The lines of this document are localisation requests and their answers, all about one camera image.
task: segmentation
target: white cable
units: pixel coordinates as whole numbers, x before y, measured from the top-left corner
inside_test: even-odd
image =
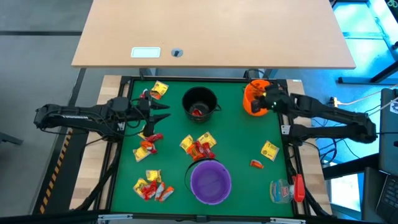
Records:
[[[389,106],[389,105],[390,105],[392,102],[394,102],[395,100],[398,100],[398,97],[395,98],[395,99],[393,99],[393,100],[391,100],[390,103],[388,103],[388,104],[382,106],[382,107],[381,107],[380,109],[378,109],[377,111],[375,111],[375,112],[369,114],[369,116],[372,116],[372,115],[374,115],[375,113],[379,112],[380,110],[383,110],[384,108],[386,108],[387,106]]]
[[[389,89],[394,88],[395,86],[398,86],[398,84],[395,84],[395,85],[391,86]],[[375,92],[375,93],[372,93],[372,94],[370,94],[370,95],[368,95],[368,96],[362,97],[362,98],[360,98],[360,99],[358,99],[358,100],[349,102],[349,103],[342,103],[342,102],[340,102],[340,101],[337,101],[337,105],[352,105],[353,103],[359,102],[359,101],[361,101],[361,100],[365,100],[366,98],[368,98],[368,97],[370,97],[370,96],[373,96],[373,95],[375,95],[375,94],[378,94],[378,93],[380,93],[380,92],[381,92],[381,90],[380,90],[380,91],[377,91],[377,92]]]
[[[398,7],[398,2],[396,2],[395,0],[389,0],[387,2],[387,5],[390,7]]]

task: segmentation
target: yellow black striped tape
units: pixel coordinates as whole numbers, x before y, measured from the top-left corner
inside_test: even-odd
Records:
[[[47,187],[47,190],[45,191],[43,202],[42,202],[42,205],[40,206],[41,214],[44,214],[45,208],[49,202],[49,199],[51,196],[51,191],[54,188],[55,181],[57,180],[58,173],[60,172],[62,161],[63,161],[63,158],[65,157],[65,153],[67,151],[69,141],[70,141],[70,136],[72,135],[72,133],[73,133],[73,130],[68,129],[68,134],[65,136],[65,140],[63,141],[63,146],[62,146],[61,153],[58,157],[57,165],[55,166],[54,172],[51,175],[49,186]]]

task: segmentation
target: plastic bottle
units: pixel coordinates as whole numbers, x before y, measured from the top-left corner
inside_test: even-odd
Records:
[[[290,203],[294,197],[294,185],[287,180],[273,180],[270,184],[271,200],[274,203]]]

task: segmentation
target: wooden board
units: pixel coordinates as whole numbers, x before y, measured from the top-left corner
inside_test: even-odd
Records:
[[[355,68],[327,0],[94,0],[72,65]]]
[[[107,75],[104,77],[97,103],[105,103],[109,99],[118,95],[120,79],[121,76]],[[291,93],[304,94],[303,83],[300,80],[287,80],[287,85]],[[311,119],[309,118],[296,118],[294,122],[311,126]],[[99,136],[97,134],[90,133],[87,141],[89,142],[98,138]],[[309,139],[307,141],[315,144],[314,139]],[[70,208],[76,208],[79,206],[98,183],[105,147],[106,143],[104,141],[100,141],[86,147]],[[329,197],[326,192],[318,151],[313,146],[307,144],[300,146],[299,149],[306,186],[322,208],[331,214]],[[107,185],[104,188],[104,192],[108,192]],[[106,194],[103,194],[100,208],[104,208],[105,201]],[[298,210],[299,213],[304,213],[302,205],[298,206]]]

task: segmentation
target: white label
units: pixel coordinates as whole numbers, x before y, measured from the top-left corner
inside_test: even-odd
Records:
[[[133,47],[131,50],[132,58],[159,58],[160,47]]]
[[[392,102],[390,104],[390,112],[398,114],[398,102]]]

